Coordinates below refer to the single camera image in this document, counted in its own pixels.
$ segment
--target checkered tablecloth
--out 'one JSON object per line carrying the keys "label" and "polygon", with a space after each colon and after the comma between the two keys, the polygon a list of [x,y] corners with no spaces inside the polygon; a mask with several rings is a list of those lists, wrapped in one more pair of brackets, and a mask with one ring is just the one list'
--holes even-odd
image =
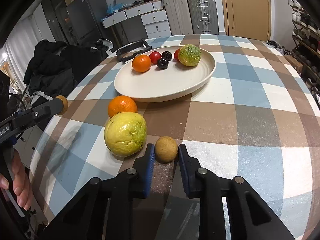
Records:
{"label": "checkered tablecloth", "polygon": [[[137,102],[147,143],[171,136],[218,176],[243,176],[294,237],[305,239],[320,219],[320,111],[293,67],[277,50],[246,38],[181,35],[148,43],[153,49],[194,44],[209,51],[217,66],[192,94]],[[103,137],[122,66],[115,54],[97,66],[36,147],[30,176],[49,221],[90,178],[112,178],[134,162],[115,158]],[[185,197],[179,166],[155,163],[150,197],[134,202],[134,239],[197,239],[199,210],[198,199]],[[226,224],[230,238],[228,216]]]}

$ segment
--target refrigerator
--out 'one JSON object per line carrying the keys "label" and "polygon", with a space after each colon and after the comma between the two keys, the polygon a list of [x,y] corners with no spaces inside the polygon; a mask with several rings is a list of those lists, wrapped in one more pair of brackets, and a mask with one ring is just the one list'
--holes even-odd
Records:
{"label": "refrigerator", "polygon": [[69,19],[79,44],[108,39],[114,45],[112,51],[118,49],[111,28],[105,29],[100,22],[106,16],[107,9],[106,0],[74,0],[67,6]]}

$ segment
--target silver suitcase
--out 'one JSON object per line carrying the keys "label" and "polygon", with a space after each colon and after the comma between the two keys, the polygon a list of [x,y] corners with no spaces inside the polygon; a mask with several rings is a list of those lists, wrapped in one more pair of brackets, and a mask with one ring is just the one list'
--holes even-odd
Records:
{"label": "silver suitcase", "polygon": [[219,34],[216,0],[188,0],[193,33]]}
{"label": "silver suitcase", "polygon": [[187,0],[163,0],[172,35],[193,34]]}

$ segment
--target red tomato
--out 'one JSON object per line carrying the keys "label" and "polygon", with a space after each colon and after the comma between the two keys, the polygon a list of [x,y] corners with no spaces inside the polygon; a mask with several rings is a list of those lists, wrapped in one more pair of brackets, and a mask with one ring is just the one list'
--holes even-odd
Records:
{"label": "red tomato", "polygon": [[158,59],[161,59],[161,54],[160,52],[154,51],[150,53],[149,57],[153,64],[157,64]]}
{"label": "red tomato", "polygon": [[173,55],[174,59],[177,60],[177,61],[179,61],[179,59],[178,59],[179,51],[180,51],[180,49],[177,49],[176,52]]}

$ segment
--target human hand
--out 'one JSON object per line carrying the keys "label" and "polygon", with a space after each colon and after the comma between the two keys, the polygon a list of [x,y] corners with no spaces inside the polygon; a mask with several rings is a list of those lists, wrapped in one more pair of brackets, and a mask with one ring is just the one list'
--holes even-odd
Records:
{"label": "human hand", "polygon": [[[32,186],[16,149],[14,149],[11,167],[14,174],[13,191],[17,195],[17,203],[20,207],[28,210],[33,198]],[[3,189],[9,188],[9,182],[2,174],[0,174],[0,187]]]}

